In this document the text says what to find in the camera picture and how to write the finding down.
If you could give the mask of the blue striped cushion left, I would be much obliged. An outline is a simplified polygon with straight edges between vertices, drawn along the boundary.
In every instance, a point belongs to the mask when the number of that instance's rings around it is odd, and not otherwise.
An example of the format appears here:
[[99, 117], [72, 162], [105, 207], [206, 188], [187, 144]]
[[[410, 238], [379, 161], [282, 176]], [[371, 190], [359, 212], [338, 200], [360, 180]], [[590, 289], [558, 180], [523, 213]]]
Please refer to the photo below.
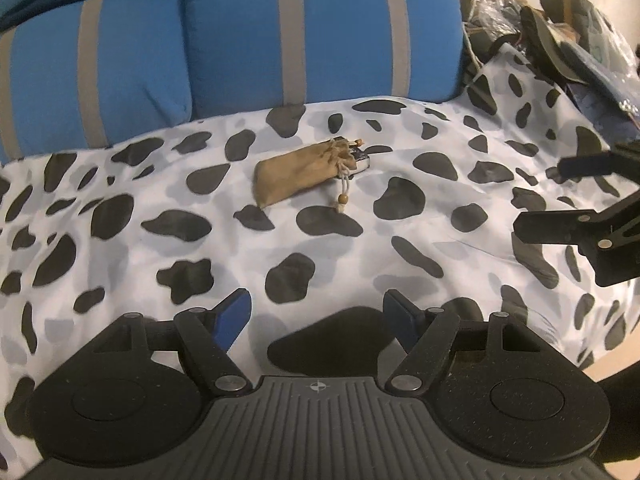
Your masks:
[[1, 35], [1, 159], [190, 122], [181, 0], [85, 0]]

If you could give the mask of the dark clutter pile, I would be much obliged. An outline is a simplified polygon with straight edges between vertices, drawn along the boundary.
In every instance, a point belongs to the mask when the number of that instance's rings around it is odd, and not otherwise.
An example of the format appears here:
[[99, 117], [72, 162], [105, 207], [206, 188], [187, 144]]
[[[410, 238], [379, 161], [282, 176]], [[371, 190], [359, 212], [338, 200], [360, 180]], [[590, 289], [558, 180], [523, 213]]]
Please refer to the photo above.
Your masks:
[[517, 48], [610, 143], [639, 139], [639, 49], [589, 0], [475, 0], [466, 30], [486, 61]]

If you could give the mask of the blue striped cushion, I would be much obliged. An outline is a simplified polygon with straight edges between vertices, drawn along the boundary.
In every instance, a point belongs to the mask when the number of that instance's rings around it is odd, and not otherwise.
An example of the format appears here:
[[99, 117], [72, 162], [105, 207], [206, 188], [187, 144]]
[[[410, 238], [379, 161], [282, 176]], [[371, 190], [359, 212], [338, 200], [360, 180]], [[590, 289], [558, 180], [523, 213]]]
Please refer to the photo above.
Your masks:
[[1, 159], [190, 122], [181, 0], [85, 0], [1, 35]]
[[198, 117], [460, 87], [459, 0], [184, 0]]

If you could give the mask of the cow print blanket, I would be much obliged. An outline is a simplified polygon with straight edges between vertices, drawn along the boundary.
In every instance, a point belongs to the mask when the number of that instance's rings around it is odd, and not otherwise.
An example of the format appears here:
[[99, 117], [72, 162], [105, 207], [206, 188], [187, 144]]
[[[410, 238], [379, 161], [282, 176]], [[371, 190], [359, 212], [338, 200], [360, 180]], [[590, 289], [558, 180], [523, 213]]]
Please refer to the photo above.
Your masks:
[[[259, 208], [258, 162], [344, 136], [370, 167], [334, 207], [329, 180]], [[169, 320], [247, 289], [232, 356], [251, 378], [389, 373], [382, 298], [469, 318], [506, 311], [586, 367], [639, 322], [639, 286], [596, 283], [572, 246], [521, 242], [525, 211], [601, 210], [634, 189], [562, 181], [603, 141], [570, 99], [503, 47], [457, 99], [379, 98], [198, 120], [97, 151], [1, 168], [1, 474], [39, 462], [35, 389], [127, 312]]]

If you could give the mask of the gold drawstring pouch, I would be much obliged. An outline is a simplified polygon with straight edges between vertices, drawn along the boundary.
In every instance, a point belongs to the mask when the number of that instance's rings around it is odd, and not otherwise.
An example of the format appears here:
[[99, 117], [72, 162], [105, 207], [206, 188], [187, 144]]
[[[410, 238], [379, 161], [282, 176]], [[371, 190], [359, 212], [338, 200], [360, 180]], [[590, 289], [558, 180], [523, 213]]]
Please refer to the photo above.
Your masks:
[[350, 179], [337, 175], [332, 139], [258, 162], [253, 182], [256, 205], [264, 209], [336, 179], [340, 188], [334, 207], [343, 212], [349, 203]]

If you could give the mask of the black card box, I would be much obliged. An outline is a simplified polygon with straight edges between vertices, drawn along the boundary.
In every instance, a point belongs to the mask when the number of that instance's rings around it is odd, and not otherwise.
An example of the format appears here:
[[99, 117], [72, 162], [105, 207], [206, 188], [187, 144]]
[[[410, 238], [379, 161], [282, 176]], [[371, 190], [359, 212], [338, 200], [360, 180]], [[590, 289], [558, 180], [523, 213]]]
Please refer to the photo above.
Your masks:
[[352, 179], [370, 167], [370, 157], [363, 149], [363, 140], [348, 140], [344, 136], [332, 139], [336, 148], [337, 175]]

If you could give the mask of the blue striped cushion right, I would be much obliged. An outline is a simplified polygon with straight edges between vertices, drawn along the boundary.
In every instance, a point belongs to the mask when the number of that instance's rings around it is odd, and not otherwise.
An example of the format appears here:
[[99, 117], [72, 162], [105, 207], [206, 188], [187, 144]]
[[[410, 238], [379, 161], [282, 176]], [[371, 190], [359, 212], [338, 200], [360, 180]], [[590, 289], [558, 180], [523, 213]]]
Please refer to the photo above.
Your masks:
[[184, 0], [198, 117], [460, 87], [459, 0]]

